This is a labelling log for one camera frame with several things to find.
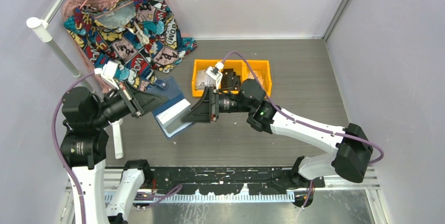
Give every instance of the white connector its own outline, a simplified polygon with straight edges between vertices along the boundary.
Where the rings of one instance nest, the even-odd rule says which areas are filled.
[[[208,67],[206,70],[206,74],[215,81],[217,89],[219,88],[219,85],[221,85],[221,79],[223,75],[223,73],[221,73],[221,69],[223,68],[224,64],[221,61],[219,61],[218,63],[215,64],[214,68]]]
[[[100,74],[100,77],[109,85],[119,89],[119,86],[114,81],[114,75],[119,68],[119,63],[109,60],[102,68],[95,68],[94,74]]]

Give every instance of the black bracket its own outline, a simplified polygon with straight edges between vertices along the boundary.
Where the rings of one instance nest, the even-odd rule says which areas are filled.
[[[298,186],[298,187],[306,187],[309,188],[310,185],[310,181],[306,178],[304,178],[303,176],[301,176],[301,174],[298,173],[298,169],[299,166],[301,164],[301,162],[303,161],[304,156],[298,157],[295,161],[295,163],[292,166],[291,172],[290,172],[290,177],[291,180]],[[324,178],[316,178],[312,180],[312,185],[314,187],[324,187],[325,183],[324,183]]]
[[[120,212],[116,216],[108,216],[108,222],[110,224],[128,224],[128,221],[124,220],[123,214]]]
[[[219,106],[216,103],[219,94],[213,93],[214,87],[205,87],[199,101],[193,105],[190,112],[181,118],[182,122],[210,123],[219,117]]]
[[[345,129],[345,133],[368,140],[362,128],[350,123]],[[353,139],[344,137],[340,144],[337,144],[337,156],[332,161],[335,172],[342,178],[355,183],[363,182],[369,160],[373,154],[373,148]]]
[[[121,88],[119,90],[119,92],[121,93],[121,97],[124,98],[124,101],[127,103],[128,107],[131,108],[131,106],[129,106],[129,103],[132,103],[133,106],[136,108],[136,112],[141,113],[140,115],[137,115],[134,113],[133,110],[132,111],[133,117],[143,116],[168,101],[166,97],[163,97],[161,95],[141,92],[127,82],[120,82],[119,87]],[[128,95],[130,95],[133,98],[131,101],[125,99],[126,98],[126,95],[124,93],[125,91],[127,92]]]
[[[153,180],[153,173],[150,164],[146,159],[130,160],[125,163],[124,170],[138,169],[144,173],[144,182],[150,184]]]
[[[222,75],[220,90],[236,91],[240,89],[241,77],[233,69],[224,69]]]

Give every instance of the clothing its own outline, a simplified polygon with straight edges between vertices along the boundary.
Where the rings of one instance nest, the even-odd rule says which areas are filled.
[[[85,5],[92,6],[98,9],[111,9],[114,7],[119,0],[88,0]],[[78,8],[85,0],[67,0],[62,7],[62,17],[63,20],[66,21],[69,17],[71,17],[76,8]],[[94,65],[91,63],[90,59],[87,57],[85,52],[78,46],[80,42],[78,37],[73,36],[73,43],[79,53],[80,58],[82,59],[86,69],[91,72],[94,70]],[[102,92],[107,93],[111,87],[101,79],[100,76],[94,76],[102,87]]]
[[[128,1],[133,4],[117,10]],[[170,72],[197,46],[193,38],[181,37],[165,0],[118,0],[111,7],[108,3],[107,7],[89,4],[75,8],[64,26],[95,68],[110,59],[119,61],[137,73],[129,83],[141,91],[156,80],[153,70]],[[104,25],[106,17],[95,18],[114,9],[117,16],[122,15],[113,21],[120,22],[118,26]]]

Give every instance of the white wall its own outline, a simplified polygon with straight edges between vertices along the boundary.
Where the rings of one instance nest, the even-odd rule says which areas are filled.
[[[0,0],[1,223],[53,223],[68,180],[54,151],[50,122],[75,78],[26,27],[26,19],[42,17],[52,1]],[[81,67],[60,13],[49,30]],[[62,138],[61,120],[57,128]]]
[[[352,0],[328,48],[393,223],[444,223],[445,0]]]
[[[169,0],[195,38],[321,38],[341,0]]]

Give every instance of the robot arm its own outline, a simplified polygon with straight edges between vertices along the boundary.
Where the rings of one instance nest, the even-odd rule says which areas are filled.
[[[215,77],[221,78],[221,75],[216,73]],[[310,180],[335,174],[351,182],[363,181],[373,148],[364,143],[326,134],[316,129],[316,127],[327,129],[367,140],[358,125],[349,124],[347,128],[344,128],[322,124],[281,109],[281,112],[294,119],[292,121],[266,101],[265,96],[266,92],[261,85],[252,79],[241,84],[238,94],[224,93],[213,86],[206,87],[201,99],[182,120],[183,122],[209,123],[217,121],[220,113],[248,112],[247,123],[255,130],[292,137],[326,152],[320,156],[299,157],[296,160],[291,175],[297,185],[303,187]]]
[[[85,87],[76,87],[63,96],[63,124],[67,128],[60,150],[82,187],[85,215],[92,223],[126,223],[137,190],[152,181],[146,160],[128,161],[112,202],[105,208],[103,175],[108,135],[104,128],[126,115],[143,116],[167,101],[167,98],[140,92],[125,81],[115,81],[119,65],[109,61],[96,74],[114,89],[103,101]],[[80,213],[77,190],[73,190],[75,212]]]

